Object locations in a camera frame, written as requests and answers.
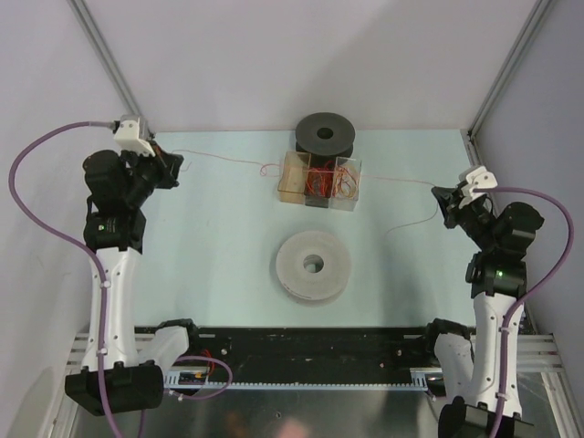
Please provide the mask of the white spool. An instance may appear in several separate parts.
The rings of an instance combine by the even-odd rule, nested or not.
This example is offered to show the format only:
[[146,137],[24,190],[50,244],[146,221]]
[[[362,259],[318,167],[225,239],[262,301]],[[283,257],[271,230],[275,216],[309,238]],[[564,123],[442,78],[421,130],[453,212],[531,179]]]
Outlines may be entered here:
[[335,235],[305,231],[289,237],[278,249],[277,279],[287,294],[306,305],[327,305],[349,283],[352,263],[348,248]]

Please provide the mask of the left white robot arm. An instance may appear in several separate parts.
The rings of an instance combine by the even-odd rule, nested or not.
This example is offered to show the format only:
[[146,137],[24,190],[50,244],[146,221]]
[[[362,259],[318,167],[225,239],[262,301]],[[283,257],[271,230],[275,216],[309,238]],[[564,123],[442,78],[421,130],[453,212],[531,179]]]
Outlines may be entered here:
[[143,252],[146,218],[141,207],[157,189],[178,186],[180,154],[98,151],[83,163],[90,190],[83,232],[92,267],[89,340],[66,395],[94,416],[154,409],[163,380],[178,360],[189,365],[202,353],[189,318],[162,322],[143,349],[136,345],[134,276]]

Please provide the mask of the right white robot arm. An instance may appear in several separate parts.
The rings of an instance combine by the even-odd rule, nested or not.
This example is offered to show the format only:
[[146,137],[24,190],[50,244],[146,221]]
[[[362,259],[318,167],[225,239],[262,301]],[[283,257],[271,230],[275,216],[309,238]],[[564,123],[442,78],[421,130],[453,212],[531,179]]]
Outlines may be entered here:
[[524,258],[544,223],[527,203],[509,204],[500,215],[486,207],[485,194],[464,199],[461,187],[434,187],[432,194],[448,228],[461,227],[479,248],[465,280],[471,287],[475,334],[438,320],[421,343],[422,358],[441,366],[448,402],[441,437],[532,437],[523,418],[516,383],[517,338],[527,293]]

